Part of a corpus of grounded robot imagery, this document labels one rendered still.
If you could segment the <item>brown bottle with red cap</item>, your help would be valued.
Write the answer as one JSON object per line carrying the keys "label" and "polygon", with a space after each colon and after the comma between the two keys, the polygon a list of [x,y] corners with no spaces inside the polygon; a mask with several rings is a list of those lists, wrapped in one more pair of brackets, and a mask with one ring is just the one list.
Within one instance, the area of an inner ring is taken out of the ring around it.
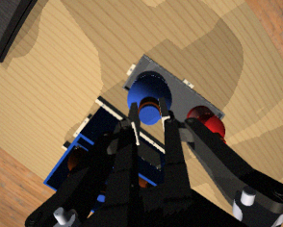
{"label": "brown bottle with red cap", "polygon": [[139,184],[142,188],[151,188],[154,187],[152,184],[149,182],[145,181],[143,178],[139,177]]}

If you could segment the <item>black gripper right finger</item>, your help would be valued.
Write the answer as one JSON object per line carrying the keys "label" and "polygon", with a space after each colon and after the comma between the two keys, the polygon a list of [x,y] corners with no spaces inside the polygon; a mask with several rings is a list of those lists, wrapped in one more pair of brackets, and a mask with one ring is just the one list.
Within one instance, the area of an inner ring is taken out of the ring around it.
{"label": "black gripper right finger", "polygon": [[181,141],[233,207],[237,219],[248,227],[281,227],[283,184],[254,169],[197,118],[185,122],[170,118],[174,114],[167,110],[165,97],[159,98],[159,104],[165,134],[164,227],[197,227]]}

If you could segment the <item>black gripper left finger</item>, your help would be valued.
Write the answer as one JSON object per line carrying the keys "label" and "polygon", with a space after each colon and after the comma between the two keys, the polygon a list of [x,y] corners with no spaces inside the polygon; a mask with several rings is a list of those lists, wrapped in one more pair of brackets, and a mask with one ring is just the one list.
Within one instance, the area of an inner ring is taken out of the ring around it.
{"label": "black gripper left finger", "polygon": [[79,227],[108,176],[97,227],[132,227],[132,187],[140,186],[138,109],[137,102],[131,103],[129,118],[118,122],[119,135],[113,131],[100,135],[58,190],[26,218],[25,227]]}

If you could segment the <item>blue bottle with grey label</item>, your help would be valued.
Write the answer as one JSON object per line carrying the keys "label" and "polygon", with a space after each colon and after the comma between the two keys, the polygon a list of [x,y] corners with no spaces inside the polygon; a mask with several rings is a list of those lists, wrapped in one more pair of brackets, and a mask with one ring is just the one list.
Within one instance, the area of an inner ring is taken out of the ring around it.
{"label": "blue bottle with grey label", "polygon": [[138,103],[140,121],[145,125],[153,125],[162,118],[159,98],[165,97],[167,110],[172,103],[170,89],[164,77],[155,71],[144,71],[139,74],[130,87],[127,104]]}

